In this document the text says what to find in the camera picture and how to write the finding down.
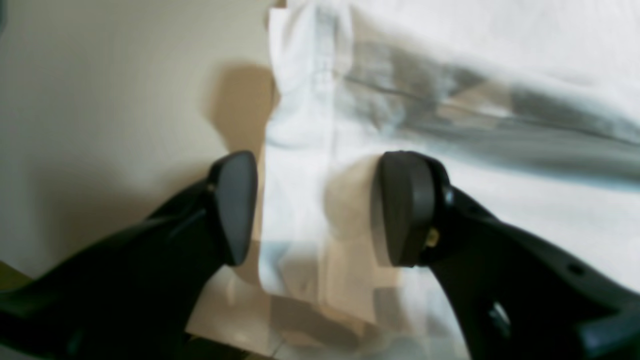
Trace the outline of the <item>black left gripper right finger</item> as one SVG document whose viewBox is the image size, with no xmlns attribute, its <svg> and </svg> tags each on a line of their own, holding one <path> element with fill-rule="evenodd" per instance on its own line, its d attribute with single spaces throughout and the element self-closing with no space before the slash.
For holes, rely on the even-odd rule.
<svg viewBox="0 0 640 360">
<path fill-rule="evenodd" d="M 637 292 L 501 221 L 435 158 L 386 152 L 377 182 L 390 263 L 432 271 L 473 360 L 640 357 Z"/>
</svg>

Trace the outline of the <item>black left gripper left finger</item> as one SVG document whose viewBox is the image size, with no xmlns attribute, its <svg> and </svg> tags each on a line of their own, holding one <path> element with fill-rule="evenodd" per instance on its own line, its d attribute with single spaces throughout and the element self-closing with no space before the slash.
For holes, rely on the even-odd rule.
<svg viewBox="0 0 640 360">
<path fill-rule="evenodd" d="M 206 283 L 247 258 L 258 198 L 250 151 L 143 221 L 1 292 L 1 344 L 46 360 L 176 360 Z"/>
</svg>

